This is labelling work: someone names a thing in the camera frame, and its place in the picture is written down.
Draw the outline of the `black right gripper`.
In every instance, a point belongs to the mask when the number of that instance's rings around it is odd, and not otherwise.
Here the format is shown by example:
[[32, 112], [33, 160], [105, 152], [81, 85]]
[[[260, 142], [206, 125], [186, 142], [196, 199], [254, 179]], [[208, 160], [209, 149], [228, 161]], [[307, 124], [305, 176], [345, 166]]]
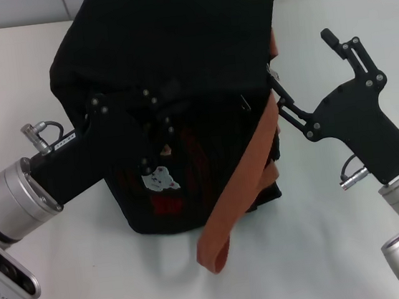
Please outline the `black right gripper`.
[[[268, 71], [266, 81], [279, 96], [279, 114], [310, 141], [342, 141], [381, 184], [386, 184], [399, 175], [399, 129], [383, 113], [378, 101], [387, 77], [377, 68], [359, 37], [341, 43], [328, 28], [320, 35], [349, 63], [355, 79], [337, 87], [311, 114], [295, 105], [281, 86], [278, 73]], [[317, 136], [315, 123], [320, 124]]]

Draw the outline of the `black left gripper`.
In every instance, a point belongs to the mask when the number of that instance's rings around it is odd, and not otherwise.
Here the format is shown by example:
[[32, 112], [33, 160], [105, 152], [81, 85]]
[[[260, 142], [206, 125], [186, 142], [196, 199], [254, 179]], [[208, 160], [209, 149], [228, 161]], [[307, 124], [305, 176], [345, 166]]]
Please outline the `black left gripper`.
[[171, 102], [181, 92], [178, 83], [171, 83], [158, 90], [91, 94], [87, 119], [73, 131], [76, 137], [47, 156], [32, 157], [31, 177], [64, 206], [113, 168], [150, 175], [165, 145], [176, 139], [179, 115], [188, 109], [187, 100]]

